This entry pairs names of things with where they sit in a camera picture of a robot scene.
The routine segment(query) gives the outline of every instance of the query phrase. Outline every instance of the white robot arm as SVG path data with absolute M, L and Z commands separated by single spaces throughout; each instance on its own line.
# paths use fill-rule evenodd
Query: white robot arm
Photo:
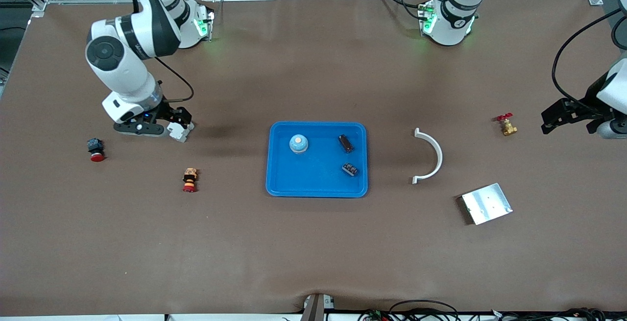
M 179 48 L 187 49 L 201 40 L 211 40 L 214 12 L 194 0 L 161 0 L 181 32 Z
M 482 0 L 431 0 L 419 7 L 421 31 L 438 44 L 454 46 L 461 42 L 475 21 Z
M 609 71 L 588 87 L 586 95 L 581 99 L 573 98 L 566 93 L 555 79 L 555 67 L 559 56 L 564 47 L 577 35 L 619 11 L 622 11 L 627 17 L 627 0 L 618 0 L 618 2 L 620 10 L 614 10 L 580 29 L 564 43 L 555 56 L 553 82 L 566 98 L 558 100 L 542 112 L 542 120 L 544 121 L 542 133 L 544 135 L 564 124 L 591 120 L 586 125 L 588 133 L 598 133 L 600 137 L 608 140 L 627 139 L 627 51 L 614 62 Z M 612 29 L 612 39 L 619 46 L 614 35 L 617 26 L 618 24 Z
M 141 11 L 92 24 L 85 58 L 112 91 L 102 105 L 116 123 L 116 131 L 161 136 L 165 130 L 156 121 L 162 119 L 170 122 L 168 128 L 174 133 L 181 133 L 177 140 L 184 141 L 184 130 L 193 127 L 190 113 L 183 107 L 170 107 L 161 82 L 142 62 L 175 53 L 181 34 L 161 0 L 138 1 Z

